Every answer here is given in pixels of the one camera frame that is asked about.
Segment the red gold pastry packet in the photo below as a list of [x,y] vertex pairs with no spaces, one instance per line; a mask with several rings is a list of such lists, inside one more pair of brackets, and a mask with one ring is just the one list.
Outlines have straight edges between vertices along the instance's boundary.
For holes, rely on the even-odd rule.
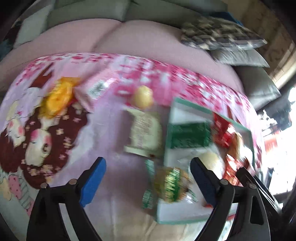
[[240,161],[227,154],[225,157],[225,172],[223,174],[223,179],[226,179],[231,185],[238,186],[240,181],[236,177],[236,172],[241,167],[245,167],[246,169],[249,167],[249,161],[247,158]]

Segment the clear white bun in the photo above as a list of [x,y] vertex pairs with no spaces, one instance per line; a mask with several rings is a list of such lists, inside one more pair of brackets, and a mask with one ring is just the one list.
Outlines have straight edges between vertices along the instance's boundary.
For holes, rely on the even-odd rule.
[[218,154],[212,151],[206,151],[199,154],[198,158],[208,170],[213,171],[219,179],[222,179],[225,172],[225,164]]

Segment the beige orange biscuit packet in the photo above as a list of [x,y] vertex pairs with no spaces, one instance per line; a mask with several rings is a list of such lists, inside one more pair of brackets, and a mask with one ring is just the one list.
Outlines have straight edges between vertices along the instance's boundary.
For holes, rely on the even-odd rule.
[[230,142],[229,149],[227,150],[227,155],[231,156],[235,160],[243,161],[243,149],[243,138],[240,133],[235,132]]

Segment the small green snack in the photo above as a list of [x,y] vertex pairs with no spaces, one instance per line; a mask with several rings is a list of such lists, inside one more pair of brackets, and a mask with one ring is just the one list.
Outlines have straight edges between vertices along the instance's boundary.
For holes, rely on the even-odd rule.
[[191,189],[193,180],[189,172],[180,167],[159,166],[152,160],[145,160],[149,176],[149,188],[142,197],[144,209],[152,209],[161,199],[166,203],[187,201],[197,202],[196,195]]

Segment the green stick snack packet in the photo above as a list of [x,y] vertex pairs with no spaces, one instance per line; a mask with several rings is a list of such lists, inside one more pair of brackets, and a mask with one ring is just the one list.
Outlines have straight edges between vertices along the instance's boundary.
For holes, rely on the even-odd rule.
[[208,122],[182,123],[169,126],[170,149],[203,148],[212,144]]

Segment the red heart snack packet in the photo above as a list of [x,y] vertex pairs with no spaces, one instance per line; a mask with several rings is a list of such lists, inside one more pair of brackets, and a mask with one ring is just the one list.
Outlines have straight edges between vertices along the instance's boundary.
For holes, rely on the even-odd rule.
[[213,113],[212,139],[219,146],[228,149],[235,133],[232,123]]

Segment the cream white snack packet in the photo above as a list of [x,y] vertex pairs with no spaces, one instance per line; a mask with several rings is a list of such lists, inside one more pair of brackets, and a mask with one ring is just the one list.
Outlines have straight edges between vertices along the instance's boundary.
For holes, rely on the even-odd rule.
[[163,129],[159,114],[143,112],[134,108],[126,111],[133,116],[130,129],[130,144],[124,146],[124,151],[148,158],[163,156]]

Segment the yellow cake packet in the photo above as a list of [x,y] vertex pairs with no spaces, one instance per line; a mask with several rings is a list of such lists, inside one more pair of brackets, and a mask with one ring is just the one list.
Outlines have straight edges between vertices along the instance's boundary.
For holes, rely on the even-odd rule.
[[51,91],[43,98],[39,117],[51,119],[69,105],[74,96],[74,87],[80,83],[79,77],[61,77]]

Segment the pink wafer packet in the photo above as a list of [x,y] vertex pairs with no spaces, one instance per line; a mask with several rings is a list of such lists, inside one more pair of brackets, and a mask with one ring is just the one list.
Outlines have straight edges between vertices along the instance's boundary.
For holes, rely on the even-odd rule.
[[105,68],[78,84],[74,88],[74,94],[82,107],[93,113],[99,100],[118,81],[118,75],[111,69]]

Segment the yellow jelly cup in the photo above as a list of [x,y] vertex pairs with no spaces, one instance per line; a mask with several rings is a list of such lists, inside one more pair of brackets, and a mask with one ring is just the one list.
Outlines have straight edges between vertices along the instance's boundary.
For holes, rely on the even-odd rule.
[[153,91],[147,86],[140,86],[132,95],[131,103],[139,109],[150,108],[154,103]]

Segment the teal white tray box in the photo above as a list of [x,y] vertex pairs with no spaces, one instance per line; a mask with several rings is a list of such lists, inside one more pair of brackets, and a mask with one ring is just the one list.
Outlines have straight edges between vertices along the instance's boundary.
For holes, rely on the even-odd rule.
[[[172,149],[171,148],[171,125],[182,123],[213,123],[213,112],[210,109],[194,104],[181,98],[175,98],[171,104],[169,122],[166,133],[166,145],[164,153],[164,166],[179,167],[190,171],[189,162],[193,154],[199,156],[203,152],[212,151],[222,160],[226,150],[212,143],[205,148]],[[195,194],[196,202],[189,195],[185,199],[168,203],[158,201],[156,220],[160,224],[186,224],[207,220],[212,209],[205,207],[205,199],[196,182],[190,185]]]

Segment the orange red bucket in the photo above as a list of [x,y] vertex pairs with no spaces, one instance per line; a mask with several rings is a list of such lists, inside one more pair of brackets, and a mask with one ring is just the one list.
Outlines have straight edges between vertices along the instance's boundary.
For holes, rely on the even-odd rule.
[[268,153],[272,149],[276,148],[278,146],[276,138],[271,138],[269,140],[264,141],[265,145],[265,151]]

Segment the black folding chair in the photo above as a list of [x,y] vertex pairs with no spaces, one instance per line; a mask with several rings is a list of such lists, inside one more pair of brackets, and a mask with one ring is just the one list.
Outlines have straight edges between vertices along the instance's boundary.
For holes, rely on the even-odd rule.
[[281,97],[265,108],[267,115],[276,121],[279,131],[284,131],[292,126],[290,119],[291,105],[287,97]]

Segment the pink cartoon tablecloth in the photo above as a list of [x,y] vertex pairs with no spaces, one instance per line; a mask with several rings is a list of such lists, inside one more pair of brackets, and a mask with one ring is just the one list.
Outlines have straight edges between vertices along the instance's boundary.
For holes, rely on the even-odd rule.
[[97,157],[107,161],[107,172],[94,200],[86,212],[104,240],[193,240],[203,222],[180,225],[158,224],[142,208],[142,194],[147,185],[144,158],[126,153],[131,116],[125,111],[126,97],[136,87],[146,85],[154,91],[157,112],[163,126],[167,124],[171,101],[180,97],[199,104],[236,121],[249,129],[254,144],[253,162],[261,164],[264,144],[259,121],[247,97],[230,87],[188,69],[152,59],[118,54],[64,53],[37,58],[18,71],[1,102],[1,129],[18,118],[28,127],[33,111],[48,84],[33,86],[40,73],[53,76],[86,77],[104,64],[111,64],[119,73],[120,82],[88,114],[88,124],[78,137],[61,133],[60,140],[70,140],[72,148],[58,152],[61,164],[46,165],[46,173],[54,185],[79,176]]

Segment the grey sofa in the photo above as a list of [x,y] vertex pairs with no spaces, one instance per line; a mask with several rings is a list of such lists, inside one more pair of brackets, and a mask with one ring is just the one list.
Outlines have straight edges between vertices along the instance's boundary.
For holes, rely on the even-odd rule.
[[[228,5],[223,1],[37,1],[21,16],[22,22],[49,4],[53,4],[53,8],[48,15],[45,30],[71,21],[98,18],[121,22],[147,20],[181,28],[182,24],[199,15],[229,12]],[[281,97],[271,79],[263,74],[263,67],[238,67],[238,74],[255,109]],[[264,79],[248,81],[247,77],[251,74]]]

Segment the black white patterned pillow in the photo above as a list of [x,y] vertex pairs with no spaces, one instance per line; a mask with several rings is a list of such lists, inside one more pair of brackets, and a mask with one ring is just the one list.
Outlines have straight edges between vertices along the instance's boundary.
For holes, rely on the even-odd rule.
[[267,41],[252,30],[235,22],[200,16],[182,26],[181,43],[206,51],[250,50],[260,48]]

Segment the pink sofa seat cover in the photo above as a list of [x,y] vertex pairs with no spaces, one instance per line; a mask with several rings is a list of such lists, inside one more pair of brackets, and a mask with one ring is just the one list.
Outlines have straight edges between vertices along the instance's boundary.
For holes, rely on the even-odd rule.
[[50,54],[93,52],[126,54],[177,65],[244,92],[229,65],[215,62],[209,53],[181,44],[181,30],[165,24],[134,20],[86,19],[57,25],[36,39],[10,51],[1,61],[1,90],[7,91],[32,60]]

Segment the blue cushion behind pillows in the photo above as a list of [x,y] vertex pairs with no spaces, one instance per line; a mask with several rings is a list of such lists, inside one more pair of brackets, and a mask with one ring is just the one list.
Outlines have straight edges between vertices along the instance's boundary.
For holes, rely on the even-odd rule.
[[234,23],[237,23],[237,24],[243,26],[243,24],[239,20],[234,18],[234,16],[231,15],[231,13],[227,12],[227,11],[213,12],[213,13],[210,13],[209,16],[214,17],[214,18],[221,18],[224,20],[232,21]]

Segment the light grey pillow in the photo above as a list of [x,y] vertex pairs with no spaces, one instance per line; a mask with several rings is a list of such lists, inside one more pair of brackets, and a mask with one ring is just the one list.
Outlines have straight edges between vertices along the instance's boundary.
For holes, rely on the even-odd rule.
[[13,45],[14,49],[34,40],[45,30],[47,18],[52,8],[53,4],[49,4],[23,20]]

